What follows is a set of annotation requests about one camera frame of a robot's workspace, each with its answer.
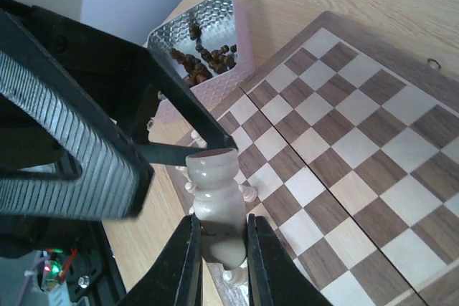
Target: brown chess piece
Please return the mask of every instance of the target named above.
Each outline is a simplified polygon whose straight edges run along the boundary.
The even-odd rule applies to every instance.
[[[206,76],[206,75],[203,75],[202,73],[199,73],[197,76],[196,76],[196,82],[198,84],[201,84],[202,82],[205,82],[206,80],[208,80],[209,78]]]
[[[227,67],[225,64],[219,64],[216,68],[215,68],[215,72],[217,74],[222,74],[222,73],[225,73],[227,71]]]
[[[187,75],[184,80],[185,83],[190,87],[193,87],[197,84],[196,78],[194,78],[192,75]]]
[[[234,57],[229,55],[220,55],[220,61],[228,66],[229,69],[232,69],[236,65]]]
[[[212,50],[212,53],[211,53],[212,59],[214,59],[215,61],[218,61],[219,55],[220,55],[220,52],[218,50]]]
[[[201,37],[201,29],[196,23],[191,23],[189,25],[189,38],[193,41]]]

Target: light wood surface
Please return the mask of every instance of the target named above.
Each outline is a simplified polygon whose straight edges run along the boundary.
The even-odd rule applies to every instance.
[[[168,20],[201,0],[183,0]],[[459,0],[241,0],[247,10],[255,64],[259,67],[321,12],[349,16],[390,44],[420,61],[436,59],[442,72],[459,70]],[[189,130],[185,121],[155,123],[151,139],[175,143]],[[153,264],[184,212],[163,166],[144,211],[135,221],[105,223],[118,266],[128,289]],[[221,305],[208,271],[204,302]]]

